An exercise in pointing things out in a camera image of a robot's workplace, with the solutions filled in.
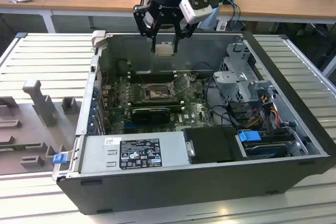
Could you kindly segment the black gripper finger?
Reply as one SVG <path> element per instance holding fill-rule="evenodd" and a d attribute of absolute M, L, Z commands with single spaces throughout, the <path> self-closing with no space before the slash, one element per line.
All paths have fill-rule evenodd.
<path fill-rule="evenodd" d="M 184 38 L 190 38 L 195 29 L 197 28 L 197 23 L 191 25 L 187 23 L 187 25 L 183 29 L 181 28 L 180 22 L 178 21 L 174 21 L 173 25 L 175 31 L 173 39 L 173 52 L 177 53 L 179 41 Z"/>
<path fill-rule="evenodd" d="M 152 39 L 151 51 L 155 52 L 156 35 L 159 31 L 157 16 L 153 13 L 155 5 L 134 5 L 133 17 L 140 35 Z"/>

